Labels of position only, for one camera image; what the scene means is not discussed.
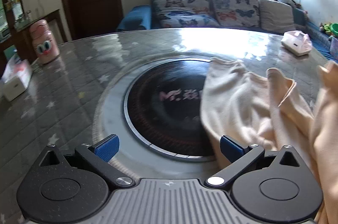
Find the peach fabric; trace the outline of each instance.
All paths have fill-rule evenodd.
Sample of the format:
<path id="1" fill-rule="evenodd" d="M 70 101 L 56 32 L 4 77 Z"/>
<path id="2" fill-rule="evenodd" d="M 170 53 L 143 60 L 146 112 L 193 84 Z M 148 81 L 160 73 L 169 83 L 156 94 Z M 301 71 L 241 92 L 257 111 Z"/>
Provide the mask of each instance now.
<path id="1" fill-rule="evenodd" d="M 268 150 L 293 145 L 324 193 L 316 220 L 338 223 L 338 65 L 320 68 L 323 87 L 314 114 L 297 83 L 270 68 L 266 78 L 249 72 L 241 60 L 213 57 L 204 84 L 201 119 L 220 168 L 229 165 L 219 147 L 229 135 L 243 144 Z"/>

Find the beige cushion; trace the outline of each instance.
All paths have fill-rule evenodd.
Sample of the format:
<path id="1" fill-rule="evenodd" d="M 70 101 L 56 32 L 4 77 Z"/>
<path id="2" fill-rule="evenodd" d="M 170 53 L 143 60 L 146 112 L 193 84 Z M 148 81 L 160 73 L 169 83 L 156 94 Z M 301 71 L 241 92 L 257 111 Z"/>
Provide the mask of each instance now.
<path id="1" fill-rule="evenodd" d="M 291 6 L 273 0 L 258 0 L 258 3 L 262 29 L 282 34 L 296 30 Z"/>

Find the tissue box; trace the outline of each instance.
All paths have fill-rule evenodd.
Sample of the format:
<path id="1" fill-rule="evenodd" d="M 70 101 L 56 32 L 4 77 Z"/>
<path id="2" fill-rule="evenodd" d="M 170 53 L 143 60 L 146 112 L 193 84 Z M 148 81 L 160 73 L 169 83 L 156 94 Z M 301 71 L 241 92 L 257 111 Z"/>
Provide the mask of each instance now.
<path id="1" fill-rule="evenodd" d="M 13 57 L 8 61 L 1 78 L 2 92 L 8 101 L 12 101 L 28 88 L 33 72 L 27 60 L 18 64 L 14 61 Z"/>

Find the butterfly cushion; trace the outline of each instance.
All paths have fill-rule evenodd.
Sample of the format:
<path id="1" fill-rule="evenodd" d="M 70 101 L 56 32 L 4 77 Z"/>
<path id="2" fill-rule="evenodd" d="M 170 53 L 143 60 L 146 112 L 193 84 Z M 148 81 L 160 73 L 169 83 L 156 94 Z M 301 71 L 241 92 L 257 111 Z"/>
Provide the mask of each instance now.
<path id="1" fill-rule="evenodd" d="M 162 27 L 218 27 L 209 0 L 156 0 L 153 9 Z"/>
<path id="2" fill-rule="evenodd" d="M 259 26 L 258 0 L 212 0 L 222 26 Z"/>

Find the cartoon face on thermos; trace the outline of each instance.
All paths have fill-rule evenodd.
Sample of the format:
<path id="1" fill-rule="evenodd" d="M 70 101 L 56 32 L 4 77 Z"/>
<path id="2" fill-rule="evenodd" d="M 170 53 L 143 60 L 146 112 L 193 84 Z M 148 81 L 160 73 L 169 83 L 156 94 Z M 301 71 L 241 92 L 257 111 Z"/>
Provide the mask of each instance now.
<path id="1" fill-rule="evenodd" d="M 42 64 L 54 60 L 60 54 L 53 33 L 49 30 L 46 20 L 34 23 L 29 31 L 33 38 L 33 48 Z"/>

